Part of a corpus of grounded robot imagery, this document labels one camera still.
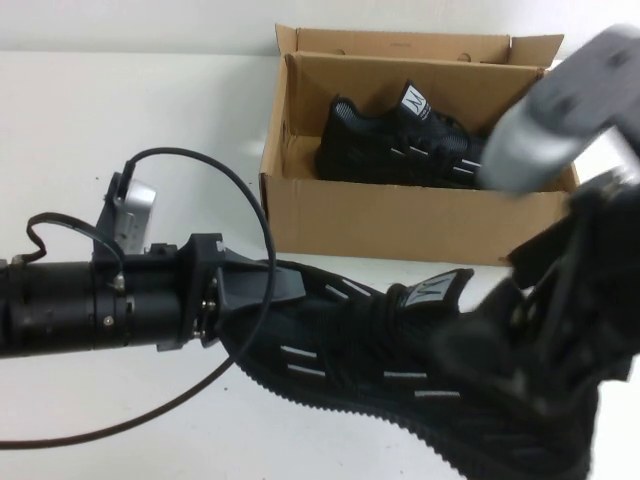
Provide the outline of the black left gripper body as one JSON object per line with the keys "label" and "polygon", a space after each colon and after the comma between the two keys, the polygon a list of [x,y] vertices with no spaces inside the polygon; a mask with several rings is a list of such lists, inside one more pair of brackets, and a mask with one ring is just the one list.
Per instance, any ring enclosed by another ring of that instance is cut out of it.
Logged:
{"label": "black left gripper body", "polygon": [[177,334],[157,345],[158,350],[179,350],[191,340],[203,348],[217,341],[219,274],[226,260],[220,233],[192,234],[176,254],[176,295],[180,303]]}

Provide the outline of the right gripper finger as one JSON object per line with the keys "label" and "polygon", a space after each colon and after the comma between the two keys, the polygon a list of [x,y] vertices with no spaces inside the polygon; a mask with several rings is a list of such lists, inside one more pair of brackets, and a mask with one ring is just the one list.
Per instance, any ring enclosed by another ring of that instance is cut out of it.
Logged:
{"label": "right gripper finger", "polygon": [[499,389],[584,391],[629,378],[629,337],[591,289],[499,293]]}

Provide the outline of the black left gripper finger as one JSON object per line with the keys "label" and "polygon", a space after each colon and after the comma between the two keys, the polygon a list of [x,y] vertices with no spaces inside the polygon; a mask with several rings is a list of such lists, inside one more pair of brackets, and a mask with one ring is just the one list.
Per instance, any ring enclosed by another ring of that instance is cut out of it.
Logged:
{"label": "black left gripper finger", "polygon": [[[230,313],[263,302],[269,277],[268,264],[228,251],[217,274],[218,301],[221,313]],[[306,296],[302,275],[297,270],[277,267],[273,303],[299,300]]]}

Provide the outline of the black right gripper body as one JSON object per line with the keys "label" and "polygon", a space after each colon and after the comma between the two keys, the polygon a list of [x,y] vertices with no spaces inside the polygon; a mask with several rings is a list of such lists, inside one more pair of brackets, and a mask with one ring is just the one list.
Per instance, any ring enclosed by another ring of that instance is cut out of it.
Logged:
{"label": "black right gripper body", "polygon": [[637,320],[639,186],[605,172],[574,192],[568,205],[567,216],[507,256],[514,287],[533,288],[547,300],[566,273],[570,304],[583,298],[610,320]]}

